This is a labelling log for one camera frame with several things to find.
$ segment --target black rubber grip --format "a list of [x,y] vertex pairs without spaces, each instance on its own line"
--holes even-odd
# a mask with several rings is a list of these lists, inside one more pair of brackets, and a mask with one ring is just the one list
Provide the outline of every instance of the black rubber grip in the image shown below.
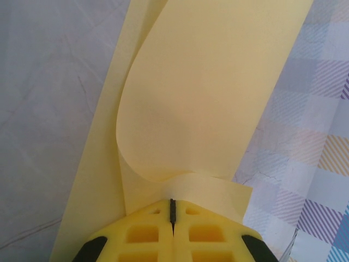
[[73,259],[73,262],[96,262],[107,240],[105,236],[99,236],[86,242]]
[[242,239],[256,262],[279,262],[262,240],[250,235],[244,235]]

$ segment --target yellow plastic device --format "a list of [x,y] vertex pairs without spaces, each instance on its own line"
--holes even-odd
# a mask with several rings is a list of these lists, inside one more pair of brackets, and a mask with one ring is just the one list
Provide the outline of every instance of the yellow plastic device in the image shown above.
[[171,199],[159,201],[96,232],[73,261],[277,260],[256,231],[190,202]]

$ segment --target yellow paper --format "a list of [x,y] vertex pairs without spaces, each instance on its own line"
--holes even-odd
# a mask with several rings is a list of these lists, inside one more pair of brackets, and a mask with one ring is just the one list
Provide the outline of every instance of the yellow paper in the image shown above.
[[50,261],[72,261],[92,233],[125,216],[115,139],[127,73],[167,0],[131,1],[101,92]]
[[119,107],[127,213],[172,197],[242,221],[250,189],[230,181],[311,2],[167,2]]
[[163,182],[144,179],[120,154],[126,214],[163,199],[186,200],[242,223],[252,188],[214,177],[187,173]]

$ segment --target white surface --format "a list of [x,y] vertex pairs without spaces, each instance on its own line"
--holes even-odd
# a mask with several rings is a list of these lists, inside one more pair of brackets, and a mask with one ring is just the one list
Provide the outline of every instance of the white surface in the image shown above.
[[292,253],[297,262],[326,261],[324,258],[331,249],[330,244],[315,239],[301,230],[297,233],[296,241]]
[[318,169],[307,198],[344,213],[349,199],[347,183],[347,177],[334,176],[330,171]]
[[0,261],[47,261],[128,0],[2,0]]

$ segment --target plaid fabric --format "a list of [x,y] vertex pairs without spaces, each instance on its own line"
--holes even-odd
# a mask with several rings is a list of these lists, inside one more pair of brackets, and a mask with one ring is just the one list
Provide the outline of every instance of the plaid fabric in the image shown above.
[[290,261],[349,261],[349,1],[315,0],[234,181]]

